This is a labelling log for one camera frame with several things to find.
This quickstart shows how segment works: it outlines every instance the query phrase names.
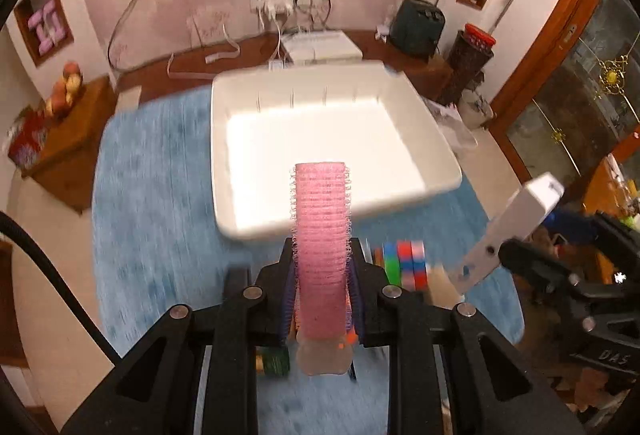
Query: floor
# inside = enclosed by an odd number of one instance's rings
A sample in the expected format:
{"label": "floor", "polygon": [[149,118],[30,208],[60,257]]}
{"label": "floor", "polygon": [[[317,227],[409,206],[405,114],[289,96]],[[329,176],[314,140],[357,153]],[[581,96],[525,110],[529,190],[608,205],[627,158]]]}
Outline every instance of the floor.
{"label": "floor", "polygon": [[[120,110],[135,107],[140,90],[127,91]],[[489,218],[520,186],[509,163],[485,130],[478,148],[460,157]],[[8,212],[39,243],[89,316],[98,323],[92,271],[90,212],[78,215],[31,180],[14,179]],[[84,332],[33,262],[14,251],[15,307],[20,336],[38,392],[58,428],[110,371],[111,364]]]}

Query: white router box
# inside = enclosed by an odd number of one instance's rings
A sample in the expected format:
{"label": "white router box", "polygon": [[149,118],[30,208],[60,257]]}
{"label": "white router box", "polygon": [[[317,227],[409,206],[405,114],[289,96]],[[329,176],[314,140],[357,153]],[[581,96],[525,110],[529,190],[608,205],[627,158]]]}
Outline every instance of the white router box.
{"label": "white router box", "polygon": [[362,51],[341,30],[300,32],[282,38],[293,65],[361,61]]}

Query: glass door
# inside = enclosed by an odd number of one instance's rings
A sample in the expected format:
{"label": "glass door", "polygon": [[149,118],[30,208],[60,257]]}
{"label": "glass door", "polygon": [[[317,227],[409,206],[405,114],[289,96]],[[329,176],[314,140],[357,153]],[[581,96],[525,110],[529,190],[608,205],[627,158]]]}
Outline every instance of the glass door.
{"label": "glass door", "polygon": [[568,187],[639,125],[639,32],[628,0],[599,1],[575,46],[507,128],[530,176],[550,171]]}

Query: white tray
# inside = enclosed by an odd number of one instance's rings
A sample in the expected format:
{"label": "white tray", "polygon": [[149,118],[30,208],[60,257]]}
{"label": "white tray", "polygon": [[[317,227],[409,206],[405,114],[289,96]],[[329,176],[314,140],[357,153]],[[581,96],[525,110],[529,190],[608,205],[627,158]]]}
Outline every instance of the white tray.
{"label": "white tray", "polygon": [[462,181],[410,81],[381,62],[223,73],[211,98],[213,200],[228,237],[290,231],[290,174],[299,162],[348,166],[354,218]]}

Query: door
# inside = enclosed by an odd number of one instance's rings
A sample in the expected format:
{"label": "door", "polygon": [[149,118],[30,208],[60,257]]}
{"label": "door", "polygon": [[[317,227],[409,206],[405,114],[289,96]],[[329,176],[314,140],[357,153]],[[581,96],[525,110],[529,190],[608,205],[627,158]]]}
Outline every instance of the door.
{"label": "door", "polygon": [[572,16],[540,61],[544,78],[490,129],[521,181],[550,171],[577,197],[640,124],[640,18],[628,0],[582,0]]}

